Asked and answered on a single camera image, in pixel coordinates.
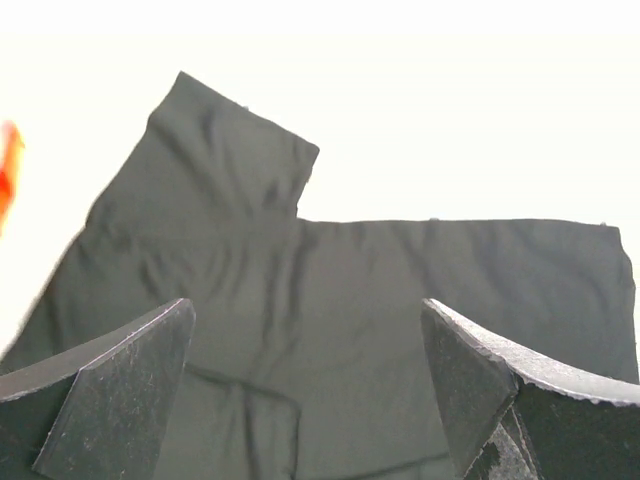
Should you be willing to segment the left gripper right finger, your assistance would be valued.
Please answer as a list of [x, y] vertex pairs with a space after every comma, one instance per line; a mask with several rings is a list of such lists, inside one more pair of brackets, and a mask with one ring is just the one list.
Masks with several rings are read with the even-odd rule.
[[424, 301], [424, 349], [457, 479], [636, 479], [639, 387]]

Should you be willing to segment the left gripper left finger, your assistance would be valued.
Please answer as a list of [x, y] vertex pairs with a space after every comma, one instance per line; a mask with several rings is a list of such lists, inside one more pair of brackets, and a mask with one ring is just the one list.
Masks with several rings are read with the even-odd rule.
[[3, 375], [2, 478], [152, 478], [194, 325], [177, 299]]

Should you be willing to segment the black t shirt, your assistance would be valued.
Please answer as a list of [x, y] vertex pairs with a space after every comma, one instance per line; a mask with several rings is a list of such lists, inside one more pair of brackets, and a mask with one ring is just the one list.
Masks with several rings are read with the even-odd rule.
[[450, 478], [426, 298], [563, 363], [638, 380], [635, 285], [616, 228], [303, 220], [318, 152], [180, 73], [2, 371], [190, 299], [159, 479]]

